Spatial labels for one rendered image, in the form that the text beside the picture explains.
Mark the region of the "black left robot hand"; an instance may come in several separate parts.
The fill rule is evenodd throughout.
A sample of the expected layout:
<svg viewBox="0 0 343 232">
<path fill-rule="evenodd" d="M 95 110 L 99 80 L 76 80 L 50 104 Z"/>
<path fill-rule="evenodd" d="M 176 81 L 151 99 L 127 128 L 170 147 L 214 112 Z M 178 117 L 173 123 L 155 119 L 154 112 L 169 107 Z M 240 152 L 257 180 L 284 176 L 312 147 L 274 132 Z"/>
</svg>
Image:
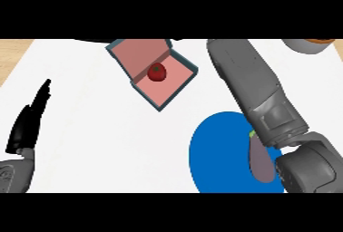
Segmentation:
<svg viewBox="0 0 343 232">
<path fill-rule="evenodd" d="M 15 154 L 18 149 L 36 147 L 40 130 L 42 115 L 50 98 L 50 79 L 47 79 L 37 91 L 31 105 L 25 105 L 15 120 L 8 138 L 6 153 Z"/>
</svg>

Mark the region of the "pink cardboard box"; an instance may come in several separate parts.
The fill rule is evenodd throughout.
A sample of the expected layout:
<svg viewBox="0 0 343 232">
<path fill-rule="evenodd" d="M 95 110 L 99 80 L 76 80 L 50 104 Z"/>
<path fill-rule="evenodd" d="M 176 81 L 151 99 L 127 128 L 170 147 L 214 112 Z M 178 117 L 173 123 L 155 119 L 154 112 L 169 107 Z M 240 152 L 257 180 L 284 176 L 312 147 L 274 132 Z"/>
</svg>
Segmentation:
<svg viewBox="0 0 343 232">
<path fill-rule="evenodd" d="M 117 39 L 107 51 L 129 76 L 133 88 L 161 111 L 194 79 L 198 67 L 173 49 L 169 39 Z M 148 76 L 155 63 L 166 68 L 161 82 L 154 82 Z"/>
</svg>

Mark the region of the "red tomato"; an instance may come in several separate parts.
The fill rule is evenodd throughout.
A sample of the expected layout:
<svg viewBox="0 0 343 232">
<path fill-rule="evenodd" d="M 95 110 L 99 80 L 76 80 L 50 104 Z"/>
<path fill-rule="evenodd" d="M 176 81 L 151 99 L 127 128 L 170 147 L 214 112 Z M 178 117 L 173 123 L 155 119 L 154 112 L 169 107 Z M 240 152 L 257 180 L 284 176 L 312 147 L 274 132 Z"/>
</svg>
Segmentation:
<svg viewBox="0 0 343 232">
<path fill-rule="evenodd" d="M 161 82 L 166 79 L 166 68 L 160 63 L 149 67 L 148 77 L 154 82 Z"/>
</svg>

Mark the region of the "blue plate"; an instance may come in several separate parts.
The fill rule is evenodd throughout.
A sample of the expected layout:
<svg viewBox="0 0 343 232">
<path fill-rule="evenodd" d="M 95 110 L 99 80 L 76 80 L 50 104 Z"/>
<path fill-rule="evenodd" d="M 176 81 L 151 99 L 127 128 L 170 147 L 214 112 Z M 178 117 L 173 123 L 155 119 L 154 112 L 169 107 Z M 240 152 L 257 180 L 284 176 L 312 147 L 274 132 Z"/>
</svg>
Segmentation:
<svg viewBox="0 0 343 232">
<path fill-rule="evenodd" d="M 189 145 L 192 181 L 201 193 L 283 193 L 280 176 L 260 182 L 250 172 L 250 132 L 238 112 L 219 112 L 200 123 Z"/>
</svg>

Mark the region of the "black object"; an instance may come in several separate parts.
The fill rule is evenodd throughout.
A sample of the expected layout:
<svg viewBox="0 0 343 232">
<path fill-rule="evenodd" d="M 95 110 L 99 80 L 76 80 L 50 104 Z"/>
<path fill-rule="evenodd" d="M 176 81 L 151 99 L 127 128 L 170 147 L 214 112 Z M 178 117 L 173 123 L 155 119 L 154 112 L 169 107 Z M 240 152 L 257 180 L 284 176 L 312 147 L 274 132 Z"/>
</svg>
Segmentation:
<svg viewBox="0 0 343 232">
<path fill-rule="evenodd" d="M 78 41 L 110 44 L 115 39 L 76 39 Z"/>
</svg>

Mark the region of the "purple eggplant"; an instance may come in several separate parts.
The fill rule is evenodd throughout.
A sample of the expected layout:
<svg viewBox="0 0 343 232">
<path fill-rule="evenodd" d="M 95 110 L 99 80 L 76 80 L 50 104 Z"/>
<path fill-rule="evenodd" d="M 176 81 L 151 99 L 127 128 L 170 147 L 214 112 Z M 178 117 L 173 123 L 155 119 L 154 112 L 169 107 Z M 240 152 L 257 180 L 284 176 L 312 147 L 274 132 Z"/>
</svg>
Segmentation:
<svg viewBox="0 0 343 232">
<path fill-rule="evenodd" d="M 262 183 L 272 182 L 275 178 L 274 162 L 254 130 L 250 132 L 248 161 L 250 161 L 250 172 L 253 177 Z"/>
</svg>

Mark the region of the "grey bowl with orange content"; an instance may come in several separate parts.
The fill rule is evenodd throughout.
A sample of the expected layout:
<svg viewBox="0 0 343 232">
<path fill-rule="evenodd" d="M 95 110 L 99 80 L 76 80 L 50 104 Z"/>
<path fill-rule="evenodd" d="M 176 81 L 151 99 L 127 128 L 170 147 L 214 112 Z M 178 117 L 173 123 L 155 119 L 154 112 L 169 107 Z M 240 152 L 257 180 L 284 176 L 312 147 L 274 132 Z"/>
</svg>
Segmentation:
<svg viewBox="0 0 343 232">
<path fill-rule="evenodd" d="M 321 53 L 334 39 L 284 39 L 285 45 L 299 53 L 318 54 Z"/>
</svg>

